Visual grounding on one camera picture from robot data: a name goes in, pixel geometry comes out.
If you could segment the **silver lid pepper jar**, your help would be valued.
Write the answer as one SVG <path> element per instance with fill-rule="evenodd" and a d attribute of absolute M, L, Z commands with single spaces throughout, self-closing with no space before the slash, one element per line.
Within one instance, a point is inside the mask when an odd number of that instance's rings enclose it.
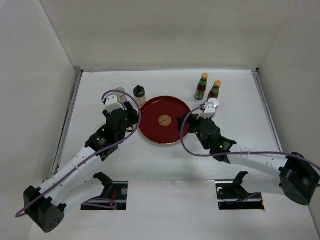
<path fill-rule="evenodd" d="M 118 99 L 118 102 L 121 103 L 121 104 L 124 104 L 126 101 L 127 101 L 127 95 L 124 94 L 126 91 L 124 88 L 122 87 L 118 87 L 116 88 L 117 91 L 120 91 L 120 92 L 117 92 L 117 99 Z"/>
<path fill-rule="evenodd" d="M 220 106 L 220 102 L 219 102 L 219 100 L 217 98 L 213 98 L 213 97 L 209 98 L 207 100 L 207 102 L 210 103 L 210 104 L 213 104 L 215 108 Z"/>

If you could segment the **black cap spice grinder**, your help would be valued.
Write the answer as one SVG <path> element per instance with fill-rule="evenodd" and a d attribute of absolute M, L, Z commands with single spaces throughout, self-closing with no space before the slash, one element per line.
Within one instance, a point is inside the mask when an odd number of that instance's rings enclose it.
<path fill-rule="evenodd" d="M 142 107 L 146 103 L 146 91 L 143 86 L 137 85 L 133 89 L 133 94 L 135 97 L 135 100 L 139 104 L 140 107 Z"/>

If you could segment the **chili sauce bottle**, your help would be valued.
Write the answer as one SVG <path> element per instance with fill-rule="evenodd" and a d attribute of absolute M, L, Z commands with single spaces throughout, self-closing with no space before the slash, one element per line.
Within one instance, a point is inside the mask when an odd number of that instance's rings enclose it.
<path fill-rule="evenodd" d="M 206 72 L 202 73 L 199 83 L 196 87 L 195 95 L 194 95 L 196 100 L 202 100 L 204 98 L 205 92 L 207 89 L 208 77 L 209 77 L 208 73 Z"/>
<path fill-rule="evenodd" d="M 208 94 L 207 100 L 209 100 L 211 98 L 217 99 L 219 97 L 221 84 L 222 84 L 222 82 L 220 80 L 216 80 L 214 82 L 214 85 Z"/>

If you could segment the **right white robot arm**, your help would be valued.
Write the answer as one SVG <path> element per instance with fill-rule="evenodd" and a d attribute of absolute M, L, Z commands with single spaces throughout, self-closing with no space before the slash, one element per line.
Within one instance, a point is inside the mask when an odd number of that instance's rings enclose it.
<path fill-rule="evenodd" d="M 236 141 L 225 138 L 221 130 L 210 118 L 203 118 L 192 112 L 178 117 L 178 131 L 195 134 L 208 158 L 235 166 L 244 166 L 273 179 L 263 176 L 249 177 L 249 184 L 239 180 L 232 185 L 232 192 L 238 198 L 250 192 L 265 192 L 284 195 L 291 201 L 308 206 L 320 185 L 319 165 L 305 159 L 297 152 L 253 151 L 240 147 Z"/>

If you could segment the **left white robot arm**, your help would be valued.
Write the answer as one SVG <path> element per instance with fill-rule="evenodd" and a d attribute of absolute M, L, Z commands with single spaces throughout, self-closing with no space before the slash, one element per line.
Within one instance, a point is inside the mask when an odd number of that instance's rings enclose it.
<path fill-rule="evenodd" d="M 52 232 L 73 206 L 91 207 L 91 200 L 105 200 L 112 195 L 113 181 L 98 169 L 129 138 L 127 129 L 137 130 L 142 115 L 130 102 L 103 113 L 106 123 L 62 170 L 39 187 L 31 185 L 23 192 L 22 214 L 44 233 Z"/>

